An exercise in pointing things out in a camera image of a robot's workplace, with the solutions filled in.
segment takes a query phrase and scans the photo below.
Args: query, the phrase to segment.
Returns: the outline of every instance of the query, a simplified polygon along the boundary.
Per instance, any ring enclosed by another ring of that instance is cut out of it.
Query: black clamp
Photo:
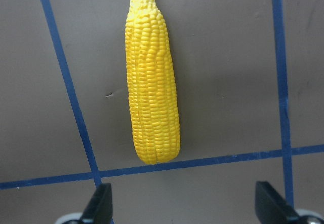
[[[112,220],[111,184],[101,184],[91,197],[80,220],[69,220],[64,224],[110,224]]]
[[[313,215],[299,216],[267,181],[256,183],[255,213],[261,224],[324,224]]]

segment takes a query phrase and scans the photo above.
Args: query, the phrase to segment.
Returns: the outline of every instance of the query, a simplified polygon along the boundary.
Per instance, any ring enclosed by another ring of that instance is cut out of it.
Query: plastic corn
[[[170,161],[180,149],[179,114],[167,27],[155,0],[130,0],[125,49],[136,153],[146,164]]]

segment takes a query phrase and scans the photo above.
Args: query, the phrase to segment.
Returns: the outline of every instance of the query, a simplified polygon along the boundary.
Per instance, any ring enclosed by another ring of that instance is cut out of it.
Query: corn cob
[[[168,162],[179,153],[180,126],[168,32],[155,0],[130,0],[125,51],[136,153],[146,164]]]

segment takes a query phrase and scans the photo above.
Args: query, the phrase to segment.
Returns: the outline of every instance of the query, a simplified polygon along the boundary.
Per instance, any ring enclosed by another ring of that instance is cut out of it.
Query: gray background
[[[141,166],[131,135],[129,0],[50,0],[99,170]],[[174,161],[281,148],[271,0],[156,0],[181,124]],[[89,172],[40,0],[0,0],[0,182]],[[284,0],[292,147],[323,143],[324,0]],[[324,213],[322,153],[293,157],[296,207]],[[258,223],[254,184],[284,190],[281,158],[104,179],[114,221]],[[0,191],[0,223],[54,223],[80,181]]]

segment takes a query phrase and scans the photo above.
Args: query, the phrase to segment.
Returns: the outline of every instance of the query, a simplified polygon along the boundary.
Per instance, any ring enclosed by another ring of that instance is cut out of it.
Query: blue tape
[[[324,152],[324,144],[308,146],[308,147],[292,148],[292,155],[305,155],[305,154],[321,153],[321,152]],[[181,168],[262,160],[262,159],[278,158],[278,157],[282,157],[282,150],[273,150],[268,152],[253,152],[253,153],[246,153],[246,154],[239,154],[239,155],[232,155],[232,156],[221,156],[221,157],[203,158],[203,159],[187,160],[187,161],[180,161],[180,162],[162,163],[157,165],[147,165],[141,167],[114,169],[114,170],[101,171],[100,176],[116,177],[116,176],[133,175],[139,173],[158,172],[158,171],[174,170],[174,169],[181,169]],[[0,190],[16,188],[16,187],[63,183],[63,182],[70,182],[70,181],[90,180],[92,178],[93,178],[92,173],[88,172],[88,173],[79,173],[79,174],[71,174],[71,175],[63,175],[63,176],[55,176],[55,177],[35,178],[31,180],[3,182],[0,183]]]
[[[253,152],[253,153],[246,153],[246,154],[239,154],[239,155],[232,155],[232,156],[211,157],[211,158],[187,160],[187,161],[180,161],[180,162],[169,162],[169,163],[161,163],[156,165],[107,170],[107,171],[101,171],[100,176],[116,177],[116,176],[123,176],[123,175],[133,175],[139,173],[158,172],[158,171],[166,171],[166,170],[182,169],[182,168],[190,168],[190,167],[253,161],[253,160],[260,160],[260,159],[267,159],[267,158],[276,158],[281,156],[282,156],[281,150],[274,150],[268,152]]]
[[[85,125],[85,122],[84,122],[84,119],[82,116],[81,108],[80,108],[79,102],[77,100],[72,77],[71,77],[67,62],[66,62],[64,50],[63,50],[60,35],[59,35],[58,29],[56,26],[56,22],[55,22],[52,7],[50,4],[50,0],[41,0],[41,2],[42,2],[43,10],[45,13],[46,21],[47,21],[47,24],[48,24],[48,27],[50,30],[50,34],[52,37],[56,56],[57,56],[57,59],[58,59],[58,62],[59,62],[60,68],[61,68],[61,72],[63,75],[66,90],[67,90],[67,93],[68,93],[68,96],[70,99],[70,103],[71,103],[71,106],[73,109],[77,127],[79,130],[81,139],[82,139],[84,149],[86,151],[86,155],[87,155],[87,159],[88,159],[88,162],[90,165],[91,173],[93,174],[93,179],[95,181],[96,186],[98,186],[99,184],[101,184],[99,169],[98,169],[98,166],[97,166],[97,163],[95,160],[95,156],[94,156],[94,153],[92,150],[92,146],[91,146],[90,139],[88,136],[87,128],[86,128],[86,125]]]
[[[292,148],[292,155],[305,155],[320,152],[324,152],[324,144],[309,147]]]
[[[54,177],[34,178],[32,180],[19,180],[19,181],[0,183],[0,190],[27,187],[27,186],[36,186],[36,185],[48,185],[48,184],[55,184],[55,183],[80,181],[80,180],[91,180],[92,178],[93,177],[90,172],[63,175],[63,176],[54,176]]]
[[[273,25],[275,35],[275,55],[277,63],[277,79],[279,94],[280,128],[283,156],[283,173],[285,177],[286,200],[293,206],[293,172],[292,172],[292,153],[290,143],[290,124],[288,118],[288,84],[286,68],[286,48],[285,48],[285,29],[284,11],[282,0],[272,0]]]

